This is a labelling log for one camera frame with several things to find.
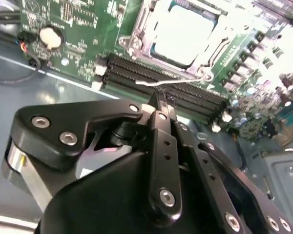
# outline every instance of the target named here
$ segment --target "black ram slot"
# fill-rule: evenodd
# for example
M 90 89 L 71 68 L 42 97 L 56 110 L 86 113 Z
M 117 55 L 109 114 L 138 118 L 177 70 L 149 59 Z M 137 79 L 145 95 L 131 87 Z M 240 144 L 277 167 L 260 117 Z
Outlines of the black ram slot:
M 110 62 L 111 64 L 121 67 L 123 69 L 130 70 L 137 74 L 141 74 L 142 76 L 149 78 L 153 81 L 173 79 L 173 77 L 162 74 L 153 68 L 148 68 L 144 64 L 140 64 L 136 61 L 130 61 L 127 58 L 120 58 L 115 55 L 110 55 Z M 224 101 L 224 98 L 222 98 L 221 96 L 202 90 L 193 83 L 178 84 L 178 87 L 179 89 L 183 89 L 187 93 L 195 97 L 209 100 L 209 102 L 213 102 L 218 105 Z
M 227 104 L 227 101 L 221 96 L 202 90 L 192 83 L 164 84 L 154 87 L 136 85 L 137 80 L 157 82 L 173 79 L 173 77 L 127 58 L 110 55 L 108 74 L 109 84 L 121 86 L 123 89 L 134 92 L 134 95 L 144 98 L 149 98 L 155 90 L 164 90 L 168 96 L 174 98 L 180 111 L 195 113 L 206 122 L 219 116 Z
M 128 92 L 133 93 L 135 92 L 136 95 L 140 95 L 143 98 L 150 98 L 151 95 L 154 93 L 156 89 L 147 87 L 147 86 L 141 86 L 141 85 L 134 85 L 134 83 L 131 80 L 125 79 L 122 76 L 111 74 L 109 76 L 109 84 L 117 84 L 117 86 L 122 86 L 122 89 L 126 88 Z M 212 113 L 205 113 L 203 108 L 200 108 L 197 105 L 193 105 L 187 101 L 183 101 L 181 99 L 176 98 L 175 104 L 178 106 L 178 110 L 187 112 L 191 114 L 191 112 L 195 112 L 196 115 L 198 115 L 199 118 L 204 119 L 206 122 L 210 119 L 210 116 Z
M 145 87 L 144 85 L 136 85 L 134 83 L 134 80 L 143 80 L 143 81 L 150 82 L 150 80 L 148 78 L 145 78 L 142 75 L 135 74 L 135 73 L 133 73 L 131 71 L 127 71 L 127 70 L 124 70 L 124 69 L 116 67 L 116 66 L 113 67 L 113 71 L 111 71 L 111 73 L 121 75 L 121 76 L 125 77 L 126 79 L 132 80 L 133 88 L 136 88 L 138 86 Z M 196 106 L 201 107 L 201 109 L 202 109 L 201 112 L 206 114 L 206 115 L 211 115 L 215 110 L 217 110 L 217 107 L 218 107 L 217 105 L 215 105 L 213 103 L 210 103 L 208 101 L 205 101 L 203 99 L 200 99 L 199 101 L 197 101 L 197 98 L 193 98 L 190 95 L 187 95 L 187 94 L 185 94 L 183 92 L 180 92 L 178 90 L 172 89 L 171 87 L 169 87 L 167 85 L 161 85 L 161 88 L 165 89 L 166 92 L 169 95 L 171 95 L 171 96 L 173 96 L 175 98 L 184 99 L 187 102 L 190 102 L 190 103 L 192 103 L 192 104 L 194 104 Z

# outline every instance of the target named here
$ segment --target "gray metal panel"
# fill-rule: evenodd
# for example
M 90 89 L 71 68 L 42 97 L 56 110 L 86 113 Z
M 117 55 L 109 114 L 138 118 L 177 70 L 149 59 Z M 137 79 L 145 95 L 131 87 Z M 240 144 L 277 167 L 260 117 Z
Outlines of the gray metal panel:
M 264 157 L 275 187 L 288 218 L 293 222 L 293 152 L 279 152 Z
M 26 63 L 18 48 L 0 43 L 0 78 L 17 78 L 28 74 L 30 70 L 26 67 Z M 109 99 L 92 92 L 85 85 L 77 87 L 68 83 L 71 82 L 70 79 L 54 77 L 57 76 L 39 74 L 33 80 L 22 84 L 0 85 L 0 169 L 12 119 L 19 108 L 27 105 Z M 0 214 L 28 221 L 37 221 L 41 216 L 34 199 L 3 179 L 1 171 Z

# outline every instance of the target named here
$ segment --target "green circuit board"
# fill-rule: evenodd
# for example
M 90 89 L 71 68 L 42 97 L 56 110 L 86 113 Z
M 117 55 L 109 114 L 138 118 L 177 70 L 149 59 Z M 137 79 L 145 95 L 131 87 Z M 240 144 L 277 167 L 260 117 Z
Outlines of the green circuit board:
M 29 46 L 40 58 L 48 61 L 51 69 L 92 82 L 95 79 L 93 68 L 98 55 L 113 53 L 130 58 L 118 41 L 120 37 L 131 35 L 141 4 L 142 0 L 22 0 L 22 28 L 33 33 L 38 33 L 45 25 L 59 28 L 65 37 L 65 43 L 60 49 L 50 52 L 40 41 Z M 281 25 L 278 30 L 268 30 L 266 33 L 274 37 L 283 27 Z M 197 85 L 225 98 L 232 95 L 232 92 L 223 87 L 222 81 L 232 71 L 240 54 L 257 32 L 257 28 L 250 27 L 236 34 L 212 68 L 215 75 L 213 81 L 202 81 Z M 254 137 L 262 123 L 280 111 L 278 96 L 264 88 L 259 88 L 252 98 L 246 96 L 243 85 L 233 93 L 239 96 L 239 105 L 250 117 L 240 128 L 243 137 Z M 259 112 L 262 118 L 254 119 L 252 115 Z

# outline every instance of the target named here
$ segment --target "bolt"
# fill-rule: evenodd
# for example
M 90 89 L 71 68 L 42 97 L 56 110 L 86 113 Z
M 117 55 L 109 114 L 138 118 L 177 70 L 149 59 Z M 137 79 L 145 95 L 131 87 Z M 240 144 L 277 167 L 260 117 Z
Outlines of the bolt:
M 63 66 L 67 66 L 67 65 L 69 64 L 69 60 L 68 60 L 67 58 L 62 58 L 62 60 L 61 60 L 61 64 L 62 64 Z
M 226 221 L 229 224 L 229 226 L 235 231 L 239 232 L 240 231 L 240 224 L 238 220 L 230 213 L 226 213 L 225 215 Z
M 168 207 L 173 207 L 175 205 L 174 195 L 167 189 L 162 189 L 160 191 L 161 201 Z
M 165 115 L 163 115 L 162 113 L 160 113 L 160 114 L 159 114 L 159 116 L 160 116 L 160 118 L 161 118 L 162 120 L 165 120 L 165 119 L 167 119 L 167 118 L 166 118 L 166 116 L 165 116 Z
M 76 145 L 78 139 L 77 136 L 73 133 L 63 132 L 60 135 L 60 141 L 65 145 L 73 146 Z
M 185 131 L 188 130 L 188 127 L 183 123 L 180 124 L 180 127 Z
M 134 106 L 134 105 L 130 105 L 129 106 L 130 107 L 130 109 L 132 110 L 132 111 L 134 111 L 134 112 L 138 112 L 138 107 L 136 107 L 136 106 Z
M 279 218 L 280 222 L 282 223 L 282 226 L 284 227 L 285 230 L 287 230 L 288 232 L 291 231 L 291 227 L 289 226 L 289 224 L 283 219 L 283 218 Z
M 272 229 L 274 229 L 277 232 L 280 230 L 279 225 L 277 224 L 277 222 L 273 218 L 267 216 L 267 221 L 270 224 L 270 226 L 272 227 Z
M 207 146 L 208 146 L 211 150 L 215 150 L 215 147 L 214 147 L 211 143 L 207 143 Z
M 33 117 L 31 122 L 37 128 L 47 128 L 50 126 L 50 121 L 42 116 Z

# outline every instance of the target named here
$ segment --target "black bracket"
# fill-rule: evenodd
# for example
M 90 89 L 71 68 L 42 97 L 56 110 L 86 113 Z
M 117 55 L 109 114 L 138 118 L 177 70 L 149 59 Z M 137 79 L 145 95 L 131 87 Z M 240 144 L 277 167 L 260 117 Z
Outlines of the black bracket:
M 95 151 L 130 145 L 132 152 L 76 180 L 72 171 L 83 152 L 89 153 L 90 142 Z M 137 227 L 141 233 L 162 233 L 154 227 L 192 233 L 207 220 L 203 233 L 293 234 L 288 219 L 214 143 L 197 145 L 159 92 L 149 105 L 109 100 L 22 108 L 14 117 L 6 164 L 15 152 L 25 162 L 14 171 L 25 181 L 17 184 L 27 184 L 38 203 L 40 190 L 33 186 L 40 184 L 38 189 L 46 188 L 41 193 L 49 196 L 41 206 L 46 208 L 42 234 L 73 232 L 76 227 L 84 233 L 93 227 L 93 219 L 98 220 L 93 230 L 100 231 L 113 215 L 119 228 L 107 227 L 111 233 L 136 232 Z M 115 200 L 110 189 L 122 197 L 117 205 L 111 205 Z M 74 227 L 63 213 L 67 206 L 76 217 Z M 54 223 L 58 216 L 61 221 Z M 128 217 L 135 222 L 124 225 Z

